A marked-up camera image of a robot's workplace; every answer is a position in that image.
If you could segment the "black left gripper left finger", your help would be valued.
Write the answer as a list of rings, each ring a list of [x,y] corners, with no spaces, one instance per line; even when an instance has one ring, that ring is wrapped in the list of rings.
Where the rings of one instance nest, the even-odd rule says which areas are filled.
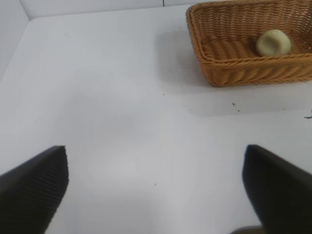
[[[43,234],[69,184],[64,146],[53,146],[0,176],[0,232]]]

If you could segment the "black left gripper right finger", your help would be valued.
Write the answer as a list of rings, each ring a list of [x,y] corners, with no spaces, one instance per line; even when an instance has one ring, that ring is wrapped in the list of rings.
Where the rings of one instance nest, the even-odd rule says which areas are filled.
[[[258,145],[242,168],[246,194],[266,234],[312,232],[312,175]]]

